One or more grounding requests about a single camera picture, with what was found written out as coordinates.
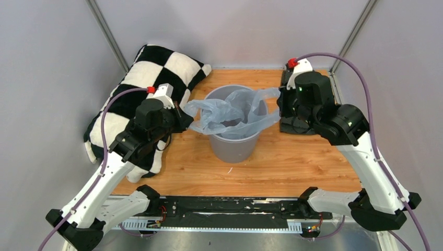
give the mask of gray bucket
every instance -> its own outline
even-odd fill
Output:
[[[239,89],[252,90],[251,88],[242,85],[226,85],[214,89],[205,97],[205,99],[225,100],[229,94]],[[267,105],[265,102],[261,101],[258,108],[258,115],[266,114]],[[254,135],[244,139],[231,140],[222,138],[218,134],[214,134],[209,135],[209,141],[211,143],[212,151],[214,152],[215,156],[217,156],[217,158],[227,163],[238,163],[244,161],[252,154],[255,144],[259,139],[259,135],[260,132],[257,132]]]

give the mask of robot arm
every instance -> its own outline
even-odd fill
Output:
[[[404,205],[378,164],[384,159],[376,159],[374,155],[368,121],[362,111],[353,105],[336,104],[329,78],[314,72],[308,60],[290,61],[287,67],[292,75],[288,83],[280,87],[281,96],[277,102],[281,117],[297,117],[336,146],[362,184],[360,192],[351,193],[311,187],[300,198],[313,211],[351,216],[370,231],[399,229],[406,221]],[[406,202],[415,209],[421,201],[420,196],[408,192],[392,176]]]
[[[93,174],[81,191],[61,210],[52,209],[46,220],[57,226],[68,213],[71,216],[57,230],[78,251],[93,250],[103,236],[127,218],[145,213],[157,213],[160,195],[147,185],[137,188],[124,200],[102,207],[117,184],[154,150],[156,143],[172,133],[185,131],[193,121],[170,98],[172,86],[160,85],[153,98],[144,100],[137,107],[135,118],[131,119],[125,130],[119,133],[108,151],[106,170],[100,168]],[[78,199],[89,195],[72,210]]]

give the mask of wire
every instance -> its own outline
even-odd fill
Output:
[[[163,219],[161,220],[161,222],[163,223],[163,221],[165,221],[165,219],[166,219],[166,215],[168,214],[168,211],[166,210],[165,206],[161,206],[161,214],[163,216]]]
[[[71,208],[70,212],[68,212],[66,214],[65,217],[63,217],[63,219],[54,227],[54,229],[52,229],[50,231],[50,233],[45,237],[45,239],[42,241],[42,243],[39,246],[38,251],[42,251],[43,248],[45,247],[46,243],[48,243],[49,239],[55,234],[55,232],[57,232],[57,230],[59,230],[59,228],[69,219],[69,217],[72,215],[71,212],[75,212],[75,210],[78,208],[78,206],[83,203],[83,201],[88,197],[88,195],[92,192],[92,190],[96,187],[98,181],[100,180],[100,178],[103,176],[104,171],[106,170],[106,166],[108,164],[108,145],[106,144],[106,136],[104,134],[104,118],[106,116],[106,113],[108,112],[109,108],[111,107],[111,105],[121,96],[128,94],[128,93],[132,93],[132,92],[138,92],[138,91],[148,91],[147,88],[133,88],[133,89],[129,89],[129,90],[125,90],[119,94],[117,94],[115,97],[113,97],[112,99],[109,100],[108,105],[106,105],[105,109],[103,110],[102,113],[102,117],[101,117],[101,125],[100,125],[100,130],[101,130],[101,138],[103,140],[103,162],[101,165],[101,169],[100,169],[100,175],[97,175],[96,179],[94,180],[94,182],[92,183],[92,185],[88,188],[88,190],[85,192],[85,194],[83,194],[83,196],[77,201],[77,203]]]
[[[344,226],[344,224],[345,224],[345,219],[346,219],[346,216],[343,216],[343,218],[342,218],[342,222],[341,222],[340,225],[337,227],[337,229],[336,229],[334,232],[332,232],[332,233],[330,233],[330,234],[328,234],[328,235],[320,236],[320,237],[317,237],[317,238],[305,238],[305,237],[301,237],[301,236],[298,236],[298,235],[296,235],[296,236],[299,237],[299,238],[302,238],[302,239],[306,239],[306,240],[308,240],[308,241],[315,241],[315,240],[317,240],[317,239],[327,239],[327,238],[330,238],[330,237],[336,235],[338,232],[340,232],[340,230],[343,228],[343,226]]]
[[[314,225],[315,227],[320,227],[321,223],[323,223],[323,213],[320,213],[320,222],[316,225]]]
[[[144,238],[144,237],[151,237],[151,236],[153,236],[153,235],[156,234],[156,233],[154,233],[154,234],[136,234],[136,233],[132,233],[132,232],[129,232],[127,229],[125,229],[125,228],[123,227],[122,223],[119,224],[119,227],[120,227],[120,229],[123,230],[123,232],[125,232],[126,234],[131,235],[131,236],[135,236],[135,237],[141,237],[141,238]]]
[[[370,131],[370,138],[371,138],[371,144],[372,144],[372,149],[374,149],[374,155],[376,157],[376,159],[380,159],[380,152],[378,151],[378,147],[377,147],[377,143],[376,143],[376,138],[375,138],[375,131],[374,131],[374,120],[372,117],[372,103],[371,103],[371,97],[369,94],[369,87],[368,84],[366,83],[366,80],[363,78],[362,73],[357,69],[357,67],[348,59],[333,54],[333,53],[327,53],[327,52],[317,52],[317,53],[310,53],[310,54],[306,54],[303,55],[301,57],[299,57],[297,60],[302,60],[302,59],[306,59],[312,56],[328,56],[331,58],[335,58],[338,59],[344,63],[346,63],[347,65],[349,65],[350,68],[352,68],[352,70],[354,70],[354,72],[357,74],[358,78],[360,79],[362,85],[363,85],[363,89],[365,91],[365,95],[366,95],[366,104],[367,104],[367,108],[368,108],[368,117],[369,117],[369,131]],[[420,225],[420,222],[418,221],[417,216],[415,215],[415,213],[412,211],[411,207],[409,206],[409,204],[406,202],[404,195],[399,187],[399,185],[397,185],[397,182],[395,181],[395,179],[392,177],[391,173],[389,172],[387,166],[384,164],[383,161],[378,161],[378,164],[380,165],[381,169],[383,170],[384,174],[386,175],[386,177],[388,178],[388,180],[391,182],[392,186],[394,187],[396,193],[398,194],[399,198],[401,199],[404,207],[407,209],[408,213],[410,214],[412,221],[414,222],[415,226],[417,227],[417,230],[423,240],[423,244],[425,245],[425,249],[426,251],[430,251],[430,246],[429,246],[429,242],[426,238],[425,232],[423,231],[422,226]]]
[[[407,251],[412,251],[412,248],[410,248],[408,245],[407,245],[407,243],[404,241],[404,240],[402,240],[401,238],[400,238],[400,236],[398,236],[398,235],[396,235],[393,231],[391,231],[391,230],[389,230],[388,231],[390,234],[392,234],[392,236],[394,236],[396,239],[397,239],[397,241],[399,241],[403,246],[404,246],[404,248],[406,248],[406,250]]]
[[[311,130],[309,127],[308,127],[308,128],[303,128],[303,127],[296,127],[296,126],[294,125],[294,123],[295,123],[295,119],[296,119],[296,118],[297,118],[296,116],[293,116],[293,118],[292,118],[292,121],[291,121],[292,130],[293,130],[294,132],[298,133],[298,134],[306,134],[306,133],[308,133],[309,130]]]

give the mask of pillow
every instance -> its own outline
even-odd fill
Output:
[[[168,83],[173,86],[171,99],[177,101],[183,109],[188,102],[191,91],[211,72],[211,66],[203,64],[189,56],[171,51],[164,47],[147,44],[137,53],[134,63],[124,79],[112,91],[110,98],[132,88],[146,88]],[[110,107],[104,121],[104,132],[107,138],[107,148],[122,132],[129,120],[135,116],[135,109],[146,98],[153,94],[146,92],[128,93],[117,99]],[[103,142],[100,132],[101,115],[110,98],[105,102],[100,112],[92,119],[85,134],[84,142],[91,162],[103,159]],[[153,177],[161,170],[162,150],[166,146],[166,138],[160,140],[139,166],[128,175],[130,182],[138,182],[140,178]]]

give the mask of gray wall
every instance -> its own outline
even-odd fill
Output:
[[[215,68],[278,68],[302,54],[338,53],[367,0],[97,2],[129,63],[149,42]],[[313,60],[316,67],[332,62]]]
[[[123,72],[77,0],[0,1],[0,59],[0,250],[37,250],[95,169],[82,134]]]
[[[422,196],[415,212],[433,250],[443,246],[442,9],[442,1],[379,1],[347,56],[368,81],[384,157],[405,188]],[[343,101],[366,110],[354,73],[342,64],[337,77]],[[411,220],[398,232],[423,250]]]

